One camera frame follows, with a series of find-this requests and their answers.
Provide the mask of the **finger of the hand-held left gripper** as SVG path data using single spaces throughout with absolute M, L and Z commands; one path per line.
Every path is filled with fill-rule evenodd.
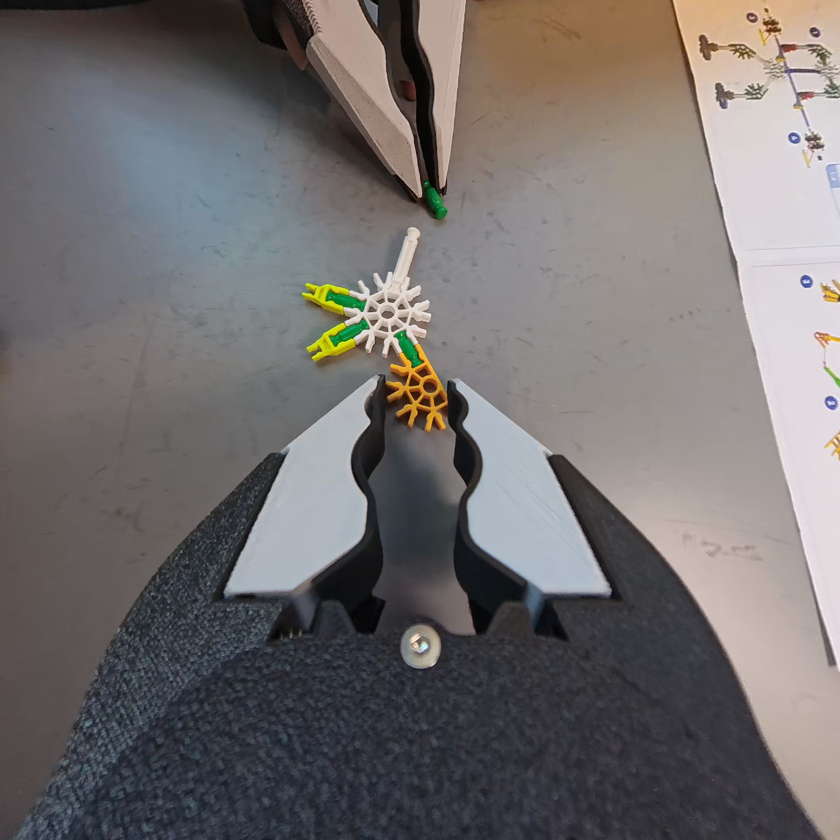
M 397 104 L 385 45 L 364 3 L 307 1 L 305 9 L 310 63 L 387 171 L 422 200 L 416 132 Z
M 427 179 L 440 193 L 448 182 L 465 15 L 465 1 L 410 3 L 416 131 Z

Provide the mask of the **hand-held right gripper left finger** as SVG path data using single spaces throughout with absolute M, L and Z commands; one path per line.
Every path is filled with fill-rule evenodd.
M 225 598 L 300 599 L 362 559 L 377 535 L 370 477 L 385 451 L 385 391 L 372 376 L 280 452 Z

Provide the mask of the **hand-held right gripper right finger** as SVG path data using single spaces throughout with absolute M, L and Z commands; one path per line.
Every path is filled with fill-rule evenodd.
M 461 380 L 448 383 L 448 417 L 466 484 L 455 569 L 469 599 L 610 597 L 550 451 Z

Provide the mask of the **white plastic rod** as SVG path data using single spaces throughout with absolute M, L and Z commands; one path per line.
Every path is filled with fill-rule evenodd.
M 420 231 L 416 227 L 409 227 L 402 242 L 400 254 L 392 273 L 392 284 L 395 289 L 403 291 L 409 283 L 410 269 L 415 256 Z

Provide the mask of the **orange half-circle connector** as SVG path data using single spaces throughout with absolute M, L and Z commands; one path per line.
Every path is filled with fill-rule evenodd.
M 423 348 L 419 347 L 416 354 L 418 364 L 413 364 L 409 357 L 401 353 L 400 361 L 391 365 L 391 373 L 396 376 L 396 380 L 386 382 L 389 390 L 387 402 L 399 405 L 395 416 L 406 420 L 409 427 L 413 427 L 422 418 L 426 432 L 434 426 L 444 430 L 448 406 L 445 386 Z

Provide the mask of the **white snowflake connector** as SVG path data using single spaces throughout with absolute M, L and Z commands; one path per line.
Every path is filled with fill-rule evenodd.
M 358 290 L 350 290 L 349 296 L 363 304 L 362 309 L 344 307 L 348 318 L 343 324 L 352 328 L 360 324 L 355 342 L 364 343 L 364 350 L 370 354 L 377 341 L 381 341 L 381 355 L 386 358 L 390 350 L 401 352 L 397 334 L 404 332 L 410 343 L 417 344 L 427 335 L 423 324 L 430 322 L 429 301 L 418 300 L 420 286 L 411 286 L 410 276 L 398 276 L 389 272 L 385 280 L 373 274 L 374 289 L 369 289 L 362 280 Z

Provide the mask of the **person's left hand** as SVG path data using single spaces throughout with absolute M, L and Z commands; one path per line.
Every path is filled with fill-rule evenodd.
M 283 42 L 284 48 L 300 70 L 308 67 L 308 55 L 298 34 L 283 6 L 277 6 L 273 15 L 275 27 Z

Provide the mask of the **printed instruction sheet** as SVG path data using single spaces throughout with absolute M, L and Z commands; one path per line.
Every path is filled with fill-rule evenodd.
M 838 665 L 838 2 L 673 6 L 828 656 Z

